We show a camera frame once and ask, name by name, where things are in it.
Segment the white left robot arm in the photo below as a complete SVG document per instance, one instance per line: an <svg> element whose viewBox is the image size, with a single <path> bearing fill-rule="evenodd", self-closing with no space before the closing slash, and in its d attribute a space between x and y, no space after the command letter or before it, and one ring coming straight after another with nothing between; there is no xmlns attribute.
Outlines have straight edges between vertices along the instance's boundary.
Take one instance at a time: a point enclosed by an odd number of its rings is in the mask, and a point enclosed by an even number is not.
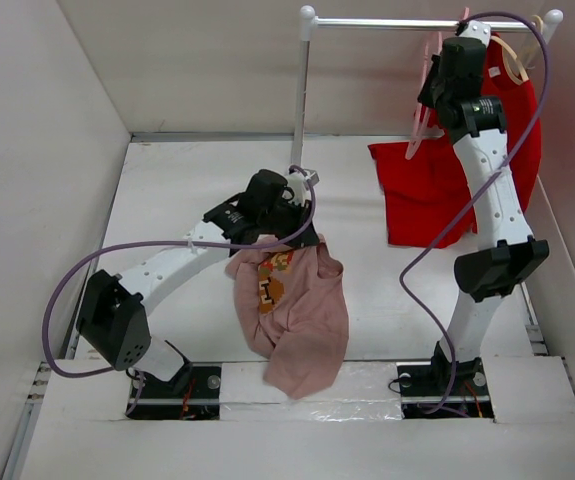
<svg viewBox="0 0 575 480"><path fill-rule="evenodd" d="M175 346L153 337L148 316L206 268L262 236L297 249L314 246L314 186L318 174L292 166L282 175L261 169L246 189L206 212L180 241L118 274L95 272L87 281L76 328L116 371L132 370L168 396L189 387L192 363Z"/></svg>

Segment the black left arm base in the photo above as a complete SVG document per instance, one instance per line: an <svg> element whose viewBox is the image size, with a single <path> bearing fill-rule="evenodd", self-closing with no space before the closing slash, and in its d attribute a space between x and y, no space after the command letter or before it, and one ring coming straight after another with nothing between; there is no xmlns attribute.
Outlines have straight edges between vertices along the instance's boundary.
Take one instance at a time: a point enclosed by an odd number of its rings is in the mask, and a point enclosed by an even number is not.
<svg viewBox="0 0 575 480"><path fill-rule="evenodd" d="M222 364L198 363L179 392L145 375L140 385L137 373L129 374L131 385L127 417L132 420L211 421L220 419Z"/></svg>

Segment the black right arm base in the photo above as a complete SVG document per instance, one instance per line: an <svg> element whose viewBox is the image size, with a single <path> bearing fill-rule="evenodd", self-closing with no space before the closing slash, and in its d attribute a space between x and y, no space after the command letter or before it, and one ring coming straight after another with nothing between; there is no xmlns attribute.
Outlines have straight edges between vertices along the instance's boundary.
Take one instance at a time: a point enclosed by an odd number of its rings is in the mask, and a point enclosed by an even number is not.
<svg viewBox="0 0 575 480"><path fill-rule="evenodd" d="M404 419L494 417L481 358L458 365L454 379L437 359L398 362L388 387L400 396Z"/></svg>

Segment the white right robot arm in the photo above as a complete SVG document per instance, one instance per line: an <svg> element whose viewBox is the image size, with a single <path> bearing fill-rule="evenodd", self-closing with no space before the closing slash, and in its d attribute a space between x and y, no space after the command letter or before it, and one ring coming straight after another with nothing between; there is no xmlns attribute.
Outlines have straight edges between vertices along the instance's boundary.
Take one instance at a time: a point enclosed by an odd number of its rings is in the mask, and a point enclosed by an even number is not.
<svg viewBox="0 0 575 480"><path fill-rule="evenodd" d="M478 370L480 350L502 301L548 257L549 245L529 227L507 162L507 121L501 100L482 93L491 28L468 20L446 40L419 99L437 113L464 171L478 249L454 262L458 298L437 343L429 381L451 393Z"/></svg>

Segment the pink t-shirt with print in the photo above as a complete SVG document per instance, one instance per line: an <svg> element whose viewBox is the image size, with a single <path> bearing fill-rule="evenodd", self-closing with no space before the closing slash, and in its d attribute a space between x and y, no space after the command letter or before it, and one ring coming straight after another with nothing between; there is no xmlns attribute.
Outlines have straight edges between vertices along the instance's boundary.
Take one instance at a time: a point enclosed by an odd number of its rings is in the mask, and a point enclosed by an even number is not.
<svg viewBox="0 0 575 480"><path fill-rule="evenodd" d="M346 355L349 314L344 267L326 239L242 250L225 273L247 346L267 360L264 382L293 400L331 387Z"/></svg>

